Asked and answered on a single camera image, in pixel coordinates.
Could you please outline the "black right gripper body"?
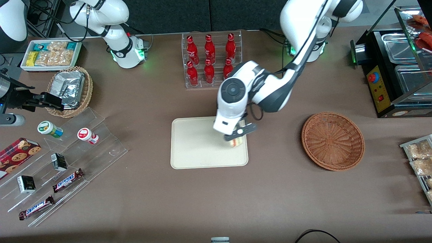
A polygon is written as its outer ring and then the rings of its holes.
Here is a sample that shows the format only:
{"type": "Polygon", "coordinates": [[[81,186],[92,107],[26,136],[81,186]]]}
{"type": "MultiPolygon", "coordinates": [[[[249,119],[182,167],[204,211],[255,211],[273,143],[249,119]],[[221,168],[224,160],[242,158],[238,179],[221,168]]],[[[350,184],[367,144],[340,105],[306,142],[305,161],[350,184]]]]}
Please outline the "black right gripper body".
{"type": "Polygon", "coordinates": [[[6,81],[9,82],[9,89],[5,95],[6,108],[22,109],[25,106],[34,106],[34,94],[31,92],[32,89],[35,89],[34,86],[28,86],[9,78],[6,81]]]}

